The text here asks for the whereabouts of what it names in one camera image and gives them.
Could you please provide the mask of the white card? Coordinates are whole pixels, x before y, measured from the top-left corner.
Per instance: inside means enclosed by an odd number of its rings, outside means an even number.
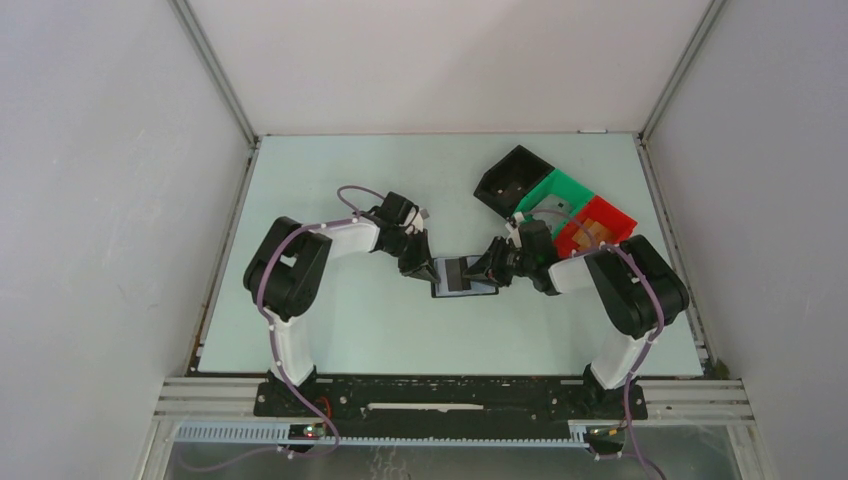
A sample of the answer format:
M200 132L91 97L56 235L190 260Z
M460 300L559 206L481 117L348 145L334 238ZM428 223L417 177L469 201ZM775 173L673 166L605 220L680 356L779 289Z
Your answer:
M569 216L572 211L572 205L559 196L549 194L544 197L534 208L534 211L551 210L561 212Z

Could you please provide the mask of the aluminium frame rail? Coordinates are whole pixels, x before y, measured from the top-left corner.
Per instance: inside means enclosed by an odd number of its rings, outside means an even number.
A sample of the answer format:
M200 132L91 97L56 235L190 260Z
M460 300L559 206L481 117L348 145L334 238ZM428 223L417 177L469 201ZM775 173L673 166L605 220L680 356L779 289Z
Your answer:
M625 426L750 425L737 380L639 379L627 397L590 398L562 376L322 374L307 404L270 377L176 377L154 416L180 440L276 445L575 445Z

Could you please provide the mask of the red plastic bin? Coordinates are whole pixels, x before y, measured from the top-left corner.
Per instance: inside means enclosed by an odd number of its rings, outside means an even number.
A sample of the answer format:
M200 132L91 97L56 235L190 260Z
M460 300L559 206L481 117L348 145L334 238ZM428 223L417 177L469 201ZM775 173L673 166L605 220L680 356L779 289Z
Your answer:
M559 230L554 246L561 258L567 258L601 243L618 244L628 239L637 225L635 219L595 195Z

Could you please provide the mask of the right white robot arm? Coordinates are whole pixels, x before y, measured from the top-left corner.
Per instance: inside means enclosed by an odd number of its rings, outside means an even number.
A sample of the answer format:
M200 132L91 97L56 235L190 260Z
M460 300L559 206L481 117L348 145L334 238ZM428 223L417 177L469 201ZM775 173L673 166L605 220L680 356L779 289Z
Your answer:
M581 392L583 408L596 418L620 407L619 388L634 380L650 346L690 306L687 287L644 236L562 258L548 225L536 219L514 222L510 235L494 238L463 277L495 288L527 278L548 296L586 288L598 294L611 330L587 366Z

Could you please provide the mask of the black credit card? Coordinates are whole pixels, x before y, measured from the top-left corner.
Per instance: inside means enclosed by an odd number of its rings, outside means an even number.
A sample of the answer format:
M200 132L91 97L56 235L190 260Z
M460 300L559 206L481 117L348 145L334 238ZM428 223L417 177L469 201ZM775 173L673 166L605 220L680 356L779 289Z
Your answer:
M465 277L468 268L466 257L446 259L444 262L445 280L449 293L458 293L471 290L471 281Z

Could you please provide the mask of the black card holder wallet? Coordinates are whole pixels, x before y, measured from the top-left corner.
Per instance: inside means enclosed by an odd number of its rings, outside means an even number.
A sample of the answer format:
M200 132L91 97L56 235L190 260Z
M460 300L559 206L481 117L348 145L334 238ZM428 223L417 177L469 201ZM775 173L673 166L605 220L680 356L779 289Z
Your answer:
M479 256L439 257L434 266L439 282L431 285L431 297L434 299L495 296L499 288L472 281L465 276Z

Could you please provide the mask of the orange card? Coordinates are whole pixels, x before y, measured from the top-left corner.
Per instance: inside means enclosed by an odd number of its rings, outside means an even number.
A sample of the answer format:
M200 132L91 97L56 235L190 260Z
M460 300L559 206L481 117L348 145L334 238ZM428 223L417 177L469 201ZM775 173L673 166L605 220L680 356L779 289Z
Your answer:
M588 250L599 247L609 240L611 231L602 223L594 220L587 221L582 227L578 227L572 236L577 251Z

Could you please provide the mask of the green plastic bin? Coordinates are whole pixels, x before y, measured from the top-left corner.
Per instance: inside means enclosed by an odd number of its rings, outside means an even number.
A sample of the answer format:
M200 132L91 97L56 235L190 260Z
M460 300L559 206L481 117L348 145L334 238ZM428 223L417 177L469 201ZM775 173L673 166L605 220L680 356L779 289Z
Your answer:
M517 198L512 213L531 216L534 210L553 210L539 213L556 236L582 207L594 197L594 192L557 168L522 168L509 173L506 185Z

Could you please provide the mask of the black plastic bin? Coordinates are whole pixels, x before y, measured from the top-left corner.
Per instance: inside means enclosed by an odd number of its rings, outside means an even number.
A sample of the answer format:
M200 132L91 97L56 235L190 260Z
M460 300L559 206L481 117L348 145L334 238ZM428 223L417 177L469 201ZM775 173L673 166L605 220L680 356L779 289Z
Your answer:
M517 145L482 175L473 196L498 216L508 218L554 170L553 165Z

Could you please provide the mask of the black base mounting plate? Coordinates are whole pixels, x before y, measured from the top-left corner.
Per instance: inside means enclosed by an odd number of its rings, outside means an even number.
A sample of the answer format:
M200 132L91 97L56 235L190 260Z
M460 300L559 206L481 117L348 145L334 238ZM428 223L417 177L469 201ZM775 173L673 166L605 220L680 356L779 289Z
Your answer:
M312 374L295 392L269 374L253 413L327 416L344 439L571 440L577 421L648 417L643 390L601 391L586 376Z

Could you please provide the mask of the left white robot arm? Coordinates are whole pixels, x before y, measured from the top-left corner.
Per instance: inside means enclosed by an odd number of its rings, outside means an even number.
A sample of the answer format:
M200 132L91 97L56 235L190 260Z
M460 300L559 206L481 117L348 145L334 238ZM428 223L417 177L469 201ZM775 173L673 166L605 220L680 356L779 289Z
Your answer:
M304 382L315 363L302 316L315 302L330 260L384 252L397 260L402 276L440 282L421 207L390 191L379 194L380 203L365 211L344 198L346 190L375 193L355 185L340 187L337 197L352 210L343 219L302 224L277 218L243 276L244 288L267 323L272 373L285 382L277 402L292 416L308 414L316 403L315 388Z

